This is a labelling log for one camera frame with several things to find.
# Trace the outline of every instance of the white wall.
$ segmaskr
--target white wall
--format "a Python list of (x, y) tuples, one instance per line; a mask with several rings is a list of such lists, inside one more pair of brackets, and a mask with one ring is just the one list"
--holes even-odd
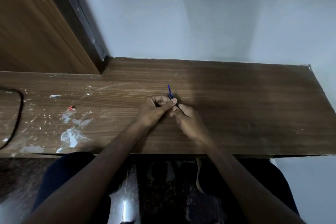
[(301, 218), (308, 224), (336, 223), (336, 156), (277, 158)]
[[(336, 108), (336, 0), (80, 0), (114, 57), (311, 64)], [(308, 224), (336, 223), (336, 157), (276, 160)]]

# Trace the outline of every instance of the hand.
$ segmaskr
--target hand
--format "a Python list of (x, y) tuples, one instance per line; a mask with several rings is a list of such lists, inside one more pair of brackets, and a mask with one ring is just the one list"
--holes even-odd
[(176, 98), (170, 100), (166, 96), (147, 97), (140, 105), (139, 112), (134, 121), (149, 129), (176, 103)]
[(175, 115), (183, 133), (195, 141), (198, 146), (210, 145), (209, 131), (199, 113), (190, 106), (178, 104), (178, 107), (174, 106), (170, 115)]

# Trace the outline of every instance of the person's left hand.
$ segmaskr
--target person's left hand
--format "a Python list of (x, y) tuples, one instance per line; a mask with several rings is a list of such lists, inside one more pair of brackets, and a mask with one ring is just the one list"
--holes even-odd
[(162, 115), (176, 103), (176, 98), (170, 100), (166, 96), (147, 97), (140, 105), (139, 112), (134, 121), (145, 128), (151, 128), (158, 122)]

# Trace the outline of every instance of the person's left arm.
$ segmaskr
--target person's left arm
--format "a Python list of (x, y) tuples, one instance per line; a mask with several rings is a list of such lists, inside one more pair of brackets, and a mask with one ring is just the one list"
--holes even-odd
[(88, 222), (132, 147), (176, 102), (165, 96), (146, 98), (132, 123), (94, 160), (52, 193), (24, 223)]

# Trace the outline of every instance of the person's right hand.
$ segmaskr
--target person's right hand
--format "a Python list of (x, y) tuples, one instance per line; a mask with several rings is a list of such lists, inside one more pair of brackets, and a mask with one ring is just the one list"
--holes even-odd
[(198, 146), (210, 144), (210, 135), (208, 129), (205, 127), (203, 120), (199, 113), (192, 107), (178, 104), (173, 107), (171, 115), (175, 115), (177, 124), (182, 129), (183, 133), (190, 139), (196, 142)]

